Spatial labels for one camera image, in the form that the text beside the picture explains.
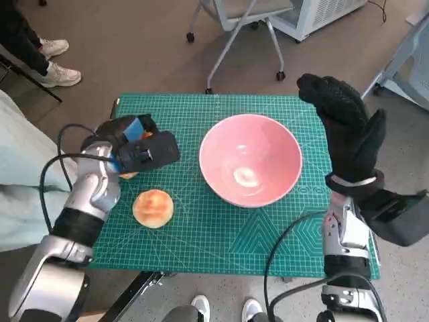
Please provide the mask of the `gloved right robot hand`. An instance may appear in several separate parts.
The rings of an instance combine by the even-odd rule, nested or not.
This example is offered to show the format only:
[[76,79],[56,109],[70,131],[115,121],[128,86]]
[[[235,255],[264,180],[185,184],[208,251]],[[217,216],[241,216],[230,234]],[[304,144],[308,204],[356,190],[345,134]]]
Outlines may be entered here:
[[349,183],[375,176],[386,112],[378,109],[368,116],[360,94],[332,76],[303,74],[297,86],[299,98],[316,108],[324,125],[332,173]]

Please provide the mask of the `bare left robot hand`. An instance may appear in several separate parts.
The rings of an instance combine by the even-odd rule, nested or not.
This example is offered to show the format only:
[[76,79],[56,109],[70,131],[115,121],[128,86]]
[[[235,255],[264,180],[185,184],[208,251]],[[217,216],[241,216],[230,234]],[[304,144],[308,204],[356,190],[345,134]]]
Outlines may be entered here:
[[98,126],[95,138],[96,141],[109,142],[115,154],[124,145],[142,139],[146,132],[155,134],[157,131],[157,124],[150,114],[128,115]]

